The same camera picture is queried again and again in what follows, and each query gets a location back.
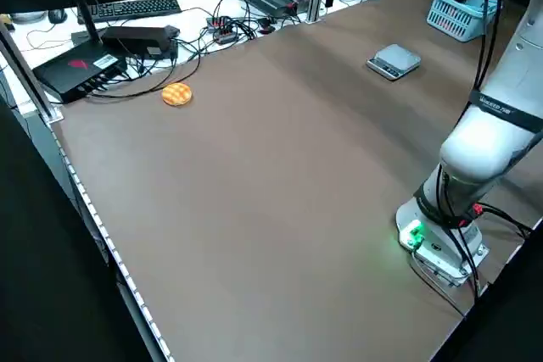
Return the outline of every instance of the mouse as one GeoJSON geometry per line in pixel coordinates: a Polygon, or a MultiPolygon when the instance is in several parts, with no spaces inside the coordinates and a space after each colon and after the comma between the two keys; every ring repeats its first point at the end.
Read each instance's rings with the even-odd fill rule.
{"type": "Polygon", "coordinates": [[[64,23],[68,19],[68,14],[63,8],[57,8],[55,10],[48,11],[49,23],[52,25],[58,25],[64,23]]]}

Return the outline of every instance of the blue plastic basket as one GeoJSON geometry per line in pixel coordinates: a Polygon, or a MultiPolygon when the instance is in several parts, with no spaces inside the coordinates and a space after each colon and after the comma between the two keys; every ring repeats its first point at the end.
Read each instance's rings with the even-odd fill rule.
{"type": "MultiPolygon", "coordinates": [[[[486,24],[489,24],[497,10],[497,0],[489,0],[486,24]]],[[[469,42],[483,35],[484,0],[434,0],[427,22],[460,42],[469,42]]]]}

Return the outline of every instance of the white cable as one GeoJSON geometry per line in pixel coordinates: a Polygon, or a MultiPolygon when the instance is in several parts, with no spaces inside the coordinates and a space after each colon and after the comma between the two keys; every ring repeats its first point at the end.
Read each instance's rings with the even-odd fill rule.
{"type": "Polygon", "coordinates": [[[415,272],[415,274],[417,276],[419,276],[421,279],[423,279],[425,282],[428,283],[428,285],[434,289],[434,291],[436,293],[438,293],[447,303],[449,303],[456,311],[458,311],[458,314],[460,314],[462,316],[462,318],[466,318],[466,315],[462,312],[462,310],[460,309],[460,307],[458,306],[458,304],[456,304],[455,300],[452,299],[452,297],[447,294],[447,292],[439,285],[439,283],[434,280],[427,272],[426,270],[424,270],[424,268],[421,266],[420,263],[418,263],[418,260],[417,260],[417,257],[415,256],[415,251],[411,252],[411,258],[413,259],[413,262],[415,263],[415,265],[418,267],[418,269],[426,276],[427,279],[429,279],[429,281],[431,282],[427,282],[423,279],[423,277],[421,275],[419,275],[417,273],[417,271],[415,270],[415,268],[413,267],[413,265],[410,263],[409,265],[411,266],[411,268],[413,269],[413,271],[415,272]]]}

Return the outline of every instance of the label sticker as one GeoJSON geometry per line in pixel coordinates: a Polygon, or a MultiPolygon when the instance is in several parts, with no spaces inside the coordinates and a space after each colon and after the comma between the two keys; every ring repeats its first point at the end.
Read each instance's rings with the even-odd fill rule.
{"type": "Polygon", "coordinates": [[[115,58],[111,54],[104,55],[101,59],[97,59],[94,61],[94,65],[99,67],[101,70],[105,70],[110,65],[115,64],[117,61],[119,61],[117,58],[115,58]]]}

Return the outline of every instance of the black panel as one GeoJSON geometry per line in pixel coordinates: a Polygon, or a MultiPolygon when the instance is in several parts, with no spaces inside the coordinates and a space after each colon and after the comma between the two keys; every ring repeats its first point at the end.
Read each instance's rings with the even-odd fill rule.
{"type": "Polygon", "coordinates": [[[0,360],[150,361],[88,229],[0,98],[0,360]]]}

